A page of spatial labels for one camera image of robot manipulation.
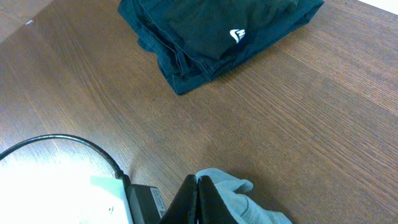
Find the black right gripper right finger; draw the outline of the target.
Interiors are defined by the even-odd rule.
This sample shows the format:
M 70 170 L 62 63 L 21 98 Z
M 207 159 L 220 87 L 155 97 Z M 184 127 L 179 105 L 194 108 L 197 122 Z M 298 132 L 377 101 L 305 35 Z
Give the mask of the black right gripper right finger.
M 237 224 L 208 176 L 198 179 L 198 224 Z

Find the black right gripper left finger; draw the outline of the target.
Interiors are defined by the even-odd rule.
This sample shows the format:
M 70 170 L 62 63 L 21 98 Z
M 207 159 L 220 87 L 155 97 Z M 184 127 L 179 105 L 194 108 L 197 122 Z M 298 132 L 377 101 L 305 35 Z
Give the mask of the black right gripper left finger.
M 197 192 L 196 176 L 187 175 L 159 224 L 195 224 Z

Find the light teal t-shirt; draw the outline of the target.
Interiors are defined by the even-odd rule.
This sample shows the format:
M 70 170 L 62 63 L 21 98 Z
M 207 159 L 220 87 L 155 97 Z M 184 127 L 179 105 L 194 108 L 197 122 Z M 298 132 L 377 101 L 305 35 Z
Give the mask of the light teal t-shirt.
M 196 177 L 208 176 L 214 183 L 224 204 L 238 223 L 248 224 L 292 224 L 282 213 L 264 210 L 245 193 L 254 185 L 246 179 L 239 179 L 220 169 L 209 168 L 196 173 Z

